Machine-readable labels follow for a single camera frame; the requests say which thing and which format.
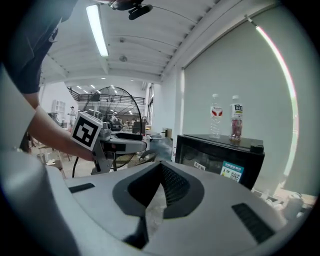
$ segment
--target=ceiling light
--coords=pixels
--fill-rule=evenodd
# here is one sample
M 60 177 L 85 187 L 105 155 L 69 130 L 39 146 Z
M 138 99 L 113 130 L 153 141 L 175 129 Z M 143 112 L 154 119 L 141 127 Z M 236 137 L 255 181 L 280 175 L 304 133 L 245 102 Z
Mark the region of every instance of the ceiling light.
M 104 34 L 102 32 L 99 9 L 97 5 L 91 5 L 86 8 L 89 23 L 93 33 L 93 37 L 102 57 L 108 57 L 109 53 L 106 47 Z

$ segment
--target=cable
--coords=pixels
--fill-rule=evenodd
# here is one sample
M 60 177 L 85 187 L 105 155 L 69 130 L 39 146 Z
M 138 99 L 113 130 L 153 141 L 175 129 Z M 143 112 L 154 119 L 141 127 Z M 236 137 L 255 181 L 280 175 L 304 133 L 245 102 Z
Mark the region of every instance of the cable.
M 75 177 L 75 171 L 76 171 L 76 166 L 77 166 L 77 162 L 78 162 L 79 157 L 77 157 L 75 159 L 74 165 L 73 165 L 73 170 L 72 170 L 72 178 Z

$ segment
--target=dark t-shirt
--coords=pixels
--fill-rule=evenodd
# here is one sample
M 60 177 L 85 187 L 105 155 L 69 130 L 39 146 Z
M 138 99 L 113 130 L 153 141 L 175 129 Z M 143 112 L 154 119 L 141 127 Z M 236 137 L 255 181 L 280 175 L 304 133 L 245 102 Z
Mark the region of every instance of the dark t-shirt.
M 23 94 L 39 91 L 41 65 L 78 0 L 40 0 L 17 29 L 5 56 L 9 76 Z

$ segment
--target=sticker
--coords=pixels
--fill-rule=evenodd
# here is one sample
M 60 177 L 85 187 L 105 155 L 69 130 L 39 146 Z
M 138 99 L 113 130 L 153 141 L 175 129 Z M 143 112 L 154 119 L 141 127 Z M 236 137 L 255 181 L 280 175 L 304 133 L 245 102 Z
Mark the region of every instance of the sticker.
M 231 117 L 242 118 L 243 106 L 242 104 L 231 104 Z
M 198 168 L 198 169 L 200 169 L 200 170 L 202 170 L 202 171 L 205 171 L 205 170 L 206 170 L 206 167 L 205 167 L 205 166 L 203 166 L 202 164 L 200 164 L 200 163 L 198 163 L 198 162 L 196 162 L 196 161 L 194 161 L 194 167 L 195 167 L 195 168 Z
M 222 117 L 222 107 L 220 106 L 212 106 L 210 107 L 211 117 Z
M 223 161 L 222 169 L 220 175 L 230 178 L 236 182 L 240 181 L 241 175 L 244 173 L 243 167 Z

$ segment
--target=bottle label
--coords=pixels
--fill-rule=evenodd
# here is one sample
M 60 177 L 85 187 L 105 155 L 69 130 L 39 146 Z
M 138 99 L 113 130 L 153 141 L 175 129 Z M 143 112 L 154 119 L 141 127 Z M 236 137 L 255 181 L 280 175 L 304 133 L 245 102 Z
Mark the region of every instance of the bottle label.
M 211 117 L 222 117 L 222 107 L 212 106 L 211 107 Z
M 231 104 L 231 117 L 242 118 L 242 116 L 243 116 L 242 104 Z

